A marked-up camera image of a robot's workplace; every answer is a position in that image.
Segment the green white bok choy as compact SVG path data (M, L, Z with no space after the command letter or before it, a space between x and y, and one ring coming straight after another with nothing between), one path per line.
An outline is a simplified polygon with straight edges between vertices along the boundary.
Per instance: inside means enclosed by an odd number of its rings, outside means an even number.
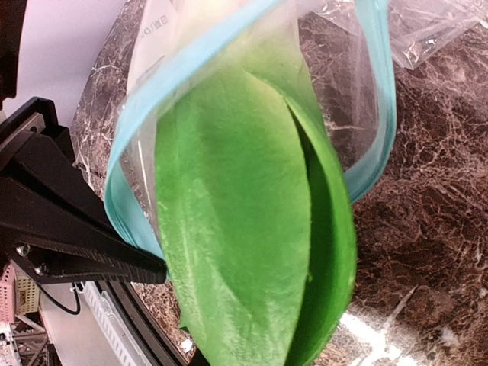
M224 66L161 114L159 229L188 329L212 365L309 365L354 282L342 168L300 51Z

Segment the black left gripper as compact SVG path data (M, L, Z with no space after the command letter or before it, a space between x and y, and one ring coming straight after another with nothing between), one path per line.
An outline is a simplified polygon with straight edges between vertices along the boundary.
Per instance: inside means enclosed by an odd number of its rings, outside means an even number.
M59 124L53 101L32 97L1 123L1 167L14 155L21 143L14 139L23 131L39 133L52 139L63 155L72 162L72 141L69 128Z

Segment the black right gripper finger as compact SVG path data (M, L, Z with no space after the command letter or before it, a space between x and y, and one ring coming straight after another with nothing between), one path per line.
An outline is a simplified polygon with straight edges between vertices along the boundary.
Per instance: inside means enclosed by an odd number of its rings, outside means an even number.
M126 244L56 142L23 131L1 151L1 251L40 284L161 284L162 259Z

